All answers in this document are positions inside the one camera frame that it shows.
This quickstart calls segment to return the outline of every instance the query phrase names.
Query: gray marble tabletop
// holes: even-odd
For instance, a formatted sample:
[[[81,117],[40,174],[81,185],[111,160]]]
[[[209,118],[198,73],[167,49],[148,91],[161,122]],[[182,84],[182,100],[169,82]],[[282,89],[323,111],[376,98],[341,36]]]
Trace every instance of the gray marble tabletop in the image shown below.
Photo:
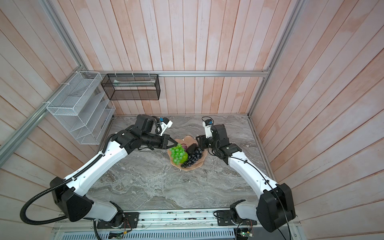
[[[215,124],[225,125],[230,142],[240,146],[266,173],[247,117],[211,117]],[[173,125],[166,133],[173,139],[204,134],[201,116],[168,118]],[[127,128],[135,120],[135,117],[117,117],[110,133]],[[159,149],[133,151],[112,166],[87,194],[113,201],[123,210],[220,208],[240,199],[257,200],[252,188],[223,160],[208,155],[200,168],[186,172],[172,166],[166,150]]]

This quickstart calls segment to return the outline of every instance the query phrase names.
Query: white wire basket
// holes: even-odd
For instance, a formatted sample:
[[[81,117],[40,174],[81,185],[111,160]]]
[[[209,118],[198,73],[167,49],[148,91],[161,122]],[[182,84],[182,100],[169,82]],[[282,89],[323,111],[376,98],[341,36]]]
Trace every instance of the white wire basket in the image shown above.
[[[100,73],[78,72],[47,106],[80,144],[100,144],[115,111],[104,92],[94,94],[100,82]]]

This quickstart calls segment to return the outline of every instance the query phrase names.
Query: beige scalloped plate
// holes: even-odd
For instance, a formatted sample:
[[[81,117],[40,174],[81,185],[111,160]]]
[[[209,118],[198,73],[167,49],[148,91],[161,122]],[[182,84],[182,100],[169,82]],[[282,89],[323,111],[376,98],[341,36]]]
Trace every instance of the beige scalloped plate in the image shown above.
[[[196,143],[197,144],[197,141],[196,139],[194,139],[193,137],[191,136],[186,136],[185,138],[183,139],[175,139],[176,142],[180,143],[180,144],[183,144],[185,143],[187,145],[187,147],[191,146],[192,144]],[[203,165],[204,163],[204,159],[205,157],[207,156],[208,152],[207,150],[204,150],[203,151],[203,154],[201,156],[201,158],[192,166],[190,167],[181,167],[181,163],[176,165],[174,162],[173,162],[173,158],[170,156],[172,153],[171,151],[168,149],[168,155],[169,155],[169,158],[170,158],[170,163],[177,167],[177,168],[180,168],[181,170],[184,170],[184,171],[190,171],[190,170],[193,170],[195,168],[198,168],[198,167],[201,167],[201,165]]]

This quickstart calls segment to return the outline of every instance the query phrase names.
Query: wood-paneled wall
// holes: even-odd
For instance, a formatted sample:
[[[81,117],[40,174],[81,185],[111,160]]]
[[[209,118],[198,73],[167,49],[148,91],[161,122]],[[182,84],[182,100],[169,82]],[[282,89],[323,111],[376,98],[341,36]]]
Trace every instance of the wood-paneled wall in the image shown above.
[[[77,63],[35,0],[0,1],[0,144],[43,102]],[[0,232],[3,239],[48,239],[53,224],[32,226],[21,207],[93,157],[51,115],[47,116],[0,169]],[[51,195],[31,205],[35,220],[55,218]]]
[[[384,236],[383,12],[308,1],[252,116],[308,239]]]
[[[266,69],[297,0],[52,0],[88,69]],[[119,115],[247,113],[258,77],[160,78]]]

